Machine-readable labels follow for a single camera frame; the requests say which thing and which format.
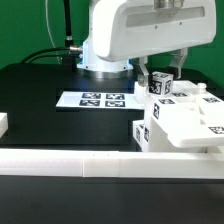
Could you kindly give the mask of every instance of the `white paper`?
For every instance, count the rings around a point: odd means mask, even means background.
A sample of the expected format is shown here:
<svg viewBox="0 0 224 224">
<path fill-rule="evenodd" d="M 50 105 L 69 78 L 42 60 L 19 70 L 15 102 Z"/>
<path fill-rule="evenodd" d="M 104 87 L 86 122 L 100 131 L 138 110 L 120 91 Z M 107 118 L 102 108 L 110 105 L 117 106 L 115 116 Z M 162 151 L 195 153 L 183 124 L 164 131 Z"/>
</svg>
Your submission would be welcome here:
<svg viewBox="0 0 224 224">
<path fill-rule="evenodd" d="M 63 92 L 56 107 L 143 110 L 134 94 Z"/>
</svg>

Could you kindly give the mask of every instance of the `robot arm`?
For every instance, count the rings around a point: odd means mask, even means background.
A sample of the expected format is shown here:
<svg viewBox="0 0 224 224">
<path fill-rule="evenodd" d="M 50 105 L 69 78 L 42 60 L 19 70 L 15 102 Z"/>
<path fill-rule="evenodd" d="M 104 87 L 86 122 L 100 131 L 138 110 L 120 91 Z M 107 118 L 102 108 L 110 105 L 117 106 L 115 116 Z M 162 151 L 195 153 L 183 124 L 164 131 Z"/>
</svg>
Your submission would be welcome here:
<svg viewBox="0 0 224 224">
<path fill-rule="evenodd" d="M 213 41 L 214 0 L 101 0 L 93 13 L 95 53 L 121 61 Z"/>
</svg>

